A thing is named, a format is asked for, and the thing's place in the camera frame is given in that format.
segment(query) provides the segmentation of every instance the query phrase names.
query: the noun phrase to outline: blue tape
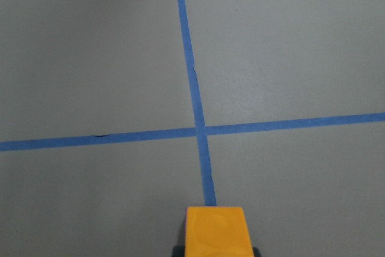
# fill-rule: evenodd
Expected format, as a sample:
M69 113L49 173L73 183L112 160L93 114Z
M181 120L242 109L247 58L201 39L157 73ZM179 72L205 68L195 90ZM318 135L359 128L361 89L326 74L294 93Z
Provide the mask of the blue tape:
M281 129L299 129L316 126L337 126L371 122L385 122L385 113L318 117L300 120L279 120L262 123L243 123L240 125L208 126L206 127L206 133L207 135L239 134L242 132L275 131Z
M0 143L0 151L33 150L49 147L88 146L92 144L125 143L131 141L149 141L165 138L195 137L195 128L165 129L160 131L128 132L101 137L88 135L83 137L45 138L41 140L5 141Z
M205 118L203 115L202 100L200 98L197 74L194 70L194 53L192 50L193 45L191 44L191 37L188 28L186 2L185 0L177 1L179 9L180 29L182 31L183 47L185 50L188 82L193 105L192 109L194 111L205 205L216 206L217 201L215 198L214 182L211 176L211 162L208 139L205 131Z

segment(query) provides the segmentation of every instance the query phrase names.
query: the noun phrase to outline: gray floor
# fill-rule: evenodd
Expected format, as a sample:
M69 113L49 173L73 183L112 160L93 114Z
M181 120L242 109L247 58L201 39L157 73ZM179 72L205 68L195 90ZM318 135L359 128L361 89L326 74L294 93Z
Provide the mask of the gray floor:
M207 125L385 112L383 0L186 0ZM194 127L177 0L0 0L0 141ZM268 256L383 256L385 123L209 137ZM0 256L170 256L195 138L0 152Z

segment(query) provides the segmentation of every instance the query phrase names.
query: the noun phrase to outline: yellow plastic part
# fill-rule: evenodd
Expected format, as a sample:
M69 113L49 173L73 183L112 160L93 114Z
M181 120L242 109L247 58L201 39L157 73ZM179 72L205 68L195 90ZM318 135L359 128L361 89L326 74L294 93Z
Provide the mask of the yellow plastic part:
M185 257L253 257L243 209L189 207Z

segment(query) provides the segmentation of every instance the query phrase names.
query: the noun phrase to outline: concrete floor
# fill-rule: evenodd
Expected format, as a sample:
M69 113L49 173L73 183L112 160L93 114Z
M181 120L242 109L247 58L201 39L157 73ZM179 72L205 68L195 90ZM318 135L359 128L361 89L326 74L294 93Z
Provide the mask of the concrete floor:
M0 0L0 256L171 256L206 138L263 257L383 256L383 0L185 3L190 70L180 0Z

